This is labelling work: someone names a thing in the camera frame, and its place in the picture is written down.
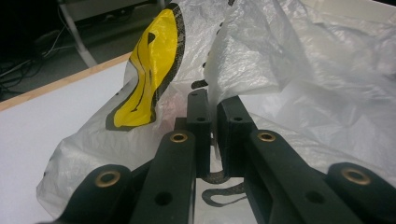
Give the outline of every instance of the white table surface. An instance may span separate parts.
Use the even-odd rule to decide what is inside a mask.
[[[51,221],[35,196],[52,152],[123,86],[125,63],[0,112],[0,223]]]

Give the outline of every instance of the screw hole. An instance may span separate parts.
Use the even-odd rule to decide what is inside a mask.
[[[368,185],[371,183],[370,177],[358,169],[347,167],[341,171],[341,174],[355,184]]]
[[[263,142],[274,142],[276,137],[271,133],[259,133],[257,137]]]
[[[323,196],[316,191],[307,192],[305,198],[311,203],[324,203]]]
[[[182,143],[187,140],[188,136],[184,133],[175,133],[171,136],[171,141],[176,143]]]
[[[118,171],[105,171],[96,177],[95,184],[99,188],[107,188],[115,185],[120,180]]]
[[[155,196],[155,203],[158,204],[159,206],[166,206],[170,202],[172,202],[173,197],[172,194],[169,192],[161,192],[158,193],[157,196]]]

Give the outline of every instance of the white cable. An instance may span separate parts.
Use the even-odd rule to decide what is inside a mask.
[[[55,39],[55,41],[53,42],[52,47],[50,48],[49,51],[47,51],[47,53],[44,54],[44,56],[43,56],[44,58],[47,57],[47,56],[49,56],[49,54],[54,50],[55,45],[56,45],[56,42],[58,42],[59,36],[61,36],[62,32],[64,31],[64,28],[62,28],[61,32],[59,32],[58,36],[56,36],[56,39]]]
[[[62,24],[64,25],[64,27],[66,27],[67,32],[70,33],[69,27],[67,26],[66,22],[64,22],[64,19],[62,19],[62,16],[61,16],[61,8],[60,8],[60,7],[58,7],[58,18],[59,18],[59,20],[62,22]]]
[[[24,63],[18,64],[17,66],[15,66],[15,67],[9,69],[8,71],[6,71],[5,73],[1,74],[0,77],[3,77],[3,76],[5,76],[5,75],[7,75],[7,74],[9,74],[9,73],[11,73],[11,72],[17,70],[17,69],[20,69],[24,64],[29,63],[30,61],[31,61],[31,60],[28,60],[28,61],[26,61],[26,62],[24,62]]]
[[[62,28],[61,32],[59,32],[59,34],[56,36],[55,41],[52,44],[52,47],[49,51],[47,51],[46,53],[44,53],[44,58],[47,57],[52,51],[56,50],[56,49],[67,49],[67,48],[72,48],[73,46],[65,46],[65,47],[60,47],[60,48],[56,48],[55,49],[55,45],[58,42],[59,37],[61,36],[62,32],[64,31],[64,28]],[[6,76],[7,74],[20,69],[24,64],[31,62],[32,60],[27,60],[26,62],[20,63],[18,65],[16,65],[15,67],[9,69],[8,71],[6,71],[5,73],[1,74],[0,77]]]

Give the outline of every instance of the plastic bag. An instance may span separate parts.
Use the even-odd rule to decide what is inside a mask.
[[[50,214],[62,213],[96,167],[113,163],[133,170],[152,159],[175,118],[186,116],[187,94],[206,82],[212,105],[244,94],[257,126],[282,134],[312,167],[326,173],[332,163],[351,161],[396,186],[394,26],[323,14],[297,0],[173,3],[183,18],[184,34],[177,36],[184,35],[184,50],[176,74],[153,104],[155,111],[148,110],[155,119],[150,116],[138,127],[127,124],[128,132],[106,128],[108,116],[150,76],[142,68],[147,75],[139,76],[139,67],[136,71],[128,63],[131,80],[55,149],[37,187],[37,198]],[[154,71],[155,66],[147,67]],[[219,167],[219,158],[212,162]],[[211,186],[198,180],[195,223],[255,223],[247,200],[214,208],[201,198],[204,189],[241,181]]]
[[[393,25],[320,13],[299,1],[239,1],[213,44],[205,78],[213,105],[259,93],[243,98],[249,112],[329,147],[322,153],[368,162],[396,186],[395,59]],[[303,156],[323,172],[334,163],[318,165],[315,157]]]

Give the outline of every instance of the black metal bracket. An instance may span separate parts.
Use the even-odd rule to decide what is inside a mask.
[[[192,223],[195,178],[210,173],[212,121],[205,90],[189,94],[155,158],[130,172],[92,171],[51,223]],[[396,189],[359,165],[311,168],[278,133],[258,130],[239,97],[222,101],[218,142],[226,177],[244,177],[258,223],[396,223]]]

